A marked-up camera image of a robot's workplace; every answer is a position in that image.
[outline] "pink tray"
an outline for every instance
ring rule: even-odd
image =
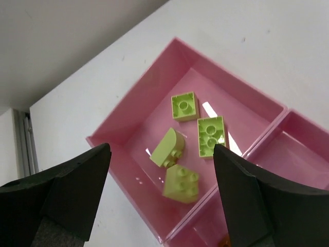
[[[194,91],[201,117],[223,115],[230,149],[242,155],[285,108],[174,39],[96,132],[91,146],[111,146],[110,173],[160,242],[166,241],[216,188],[213,160],[198,157],[196,121],[172,119],[171,96]],[[179,164],[200,174],[199,201],[163,197],[166,170],[149,159],[169,127],[186,137]]]
[[[286,179],[328,190],[327,143],[328,132],[291,110],[244,157]],[[167,246],[204,247],[219,243],[227,228],[218,188],[176,232]]]

